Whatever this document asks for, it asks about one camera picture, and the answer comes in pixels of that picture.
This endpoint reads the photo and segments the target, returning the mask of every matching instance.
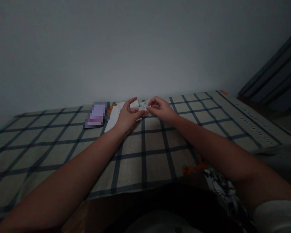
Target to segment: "forearm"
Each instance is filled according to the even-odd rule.
[[[36,187],[0,224],[0,231],[34,231],[60,225],[88,195],[124,133],[111,129]]]
[[[250,212],[269,200],[291,200],[291,185],[240,146],[179,115],[170,123],[217,171],[233,182]]]
[[[250,175],[263,165],[235,143],[179,115],[171,124],[214,168],[232,181]]]

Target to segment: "white sleeve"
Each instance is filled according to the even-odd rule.
[[[291,233],[291,201],[265,202],[256,208],[253,219],[260,233]]]

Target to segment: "paper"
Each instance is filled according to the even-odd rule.
[[[107,123],[105,130],[104,130],[105,133],[108,132],[110,129],[112,129],[115,126],[117,119],[119,118],[120,110],[123,108],[124,104],[125,104],[125,102],[120,102],[120,103],[117,103],[117,105],[113,106],[112,113],[110,115],[110,119]],[[130,104],[130,108],[139,108],[138,99]]]

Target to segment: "table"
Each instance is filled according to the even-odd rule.
[[[165,98],[182,117],[251,153],[291,144],[291,133],[221,91]],[[83,129],[82,107],[15,116],[0,130],[0,221],[30,191],[104,133]],[[88,199],[162,186],[200,166],[171,125],[147,116],[121,143]]]

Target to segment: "curtain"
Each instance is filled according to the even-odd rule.
[[[280,112],[291,109],[291,37],[239,95]]]

